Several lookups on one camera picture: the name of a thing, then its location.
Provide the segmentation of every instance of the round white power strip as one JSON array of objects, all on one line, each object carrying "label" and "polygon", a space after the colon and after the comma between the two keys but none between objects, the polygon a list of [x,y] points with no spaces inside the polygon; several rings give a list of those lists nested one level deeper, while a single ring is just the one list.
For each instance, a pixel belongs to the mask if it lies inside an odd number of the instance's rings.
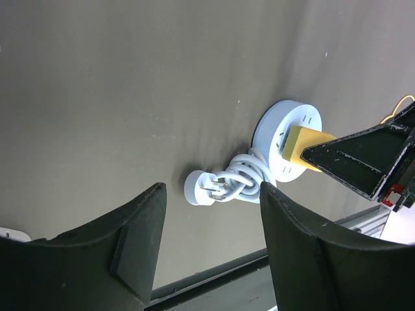
[{"label": "round white power strip", "polygon": [[286,161],[281,156],[293,125],[321,131],[322,118],[312,105],[282,100],[264,114],[252,142],[252,147],[264,156],[274,178],[283,183],[298,178],[305,171],[305,167]]}]

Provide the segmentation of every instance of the power plug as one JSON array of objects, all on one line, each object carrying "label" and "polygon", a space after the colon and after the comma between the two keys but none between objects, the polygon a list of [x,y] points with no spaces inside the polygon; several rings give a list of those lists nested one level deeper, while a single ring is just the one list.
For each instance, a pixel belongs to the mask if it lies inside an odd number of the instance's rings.
[{"label": "power plug", "polygon": [[194,170],[186,178],[184,195],[192,205],[210,206],[215,201],[223,200],[224,184],[213,173]]}]

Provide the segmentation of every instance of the yellow block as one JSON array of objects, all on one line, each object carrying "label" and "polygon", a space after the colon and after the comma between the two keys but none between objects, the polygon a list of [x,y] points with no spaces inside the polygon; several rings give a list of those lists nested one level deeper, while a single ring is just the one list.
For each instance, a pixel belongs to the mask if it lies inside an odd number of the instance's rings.
[{"label": "yellow block", "polygon": [[333,135],[328,133],[319,132],[312,130],[310,128],[304,128],[302,126],[294,125],[291,127],[288,134],[285,146],[283,149],[282,157],[283,159],[301,165],[302,167],[315,170],[320,172],[320,170],[309,163],[305,162],[300,158],[304,149],[315,146],[317,144],[323,144],[328,141],[336,139]]}]

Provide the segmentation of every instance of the red component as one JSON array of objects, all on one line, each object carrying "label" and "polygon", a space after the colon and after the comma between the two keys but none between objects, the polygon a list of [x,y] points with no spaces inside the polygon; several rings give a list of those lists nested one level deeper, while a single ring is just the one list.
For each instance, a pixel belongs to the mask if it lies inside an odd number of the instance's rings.
[{"label": "red component", "polygon": [[382,203],[383,204],[385,204],[386,206],[389,206],[389,207],[392,207],[392,206],[394,206],[394,204],[393,203],[390,203],[388,200],[387,200],[387,198],[389,197],[389,194],[391,193],[391,192],[395,192],[395,193],[402,193],[402,191],[403,191],[403,186],[401,186],[400,184],[398,184],[398,183],[394,183],[392,186],[391,186],[391,188],[388,190],[388,192],[386,193],[386,195],[385,195],[385,197],[382,199]]}]

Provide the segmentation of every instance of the floor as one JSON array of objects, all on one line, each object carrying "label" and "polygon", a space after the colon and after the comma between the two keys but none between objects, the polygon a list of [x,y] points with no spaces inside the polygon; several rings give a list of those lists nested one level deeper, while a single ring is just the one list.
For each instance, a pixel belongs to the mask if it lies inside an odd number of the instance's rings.
[{"label": "floor", "polygon": [[[265,246],[259,207],[193,207],[183,180],[291,98],[337,137],[415,81],[412,0],[0,1],[0,226],[52,238],[166,182],[154,287]],[[279,187],[336,220],[373,205],[306,172]]]}]

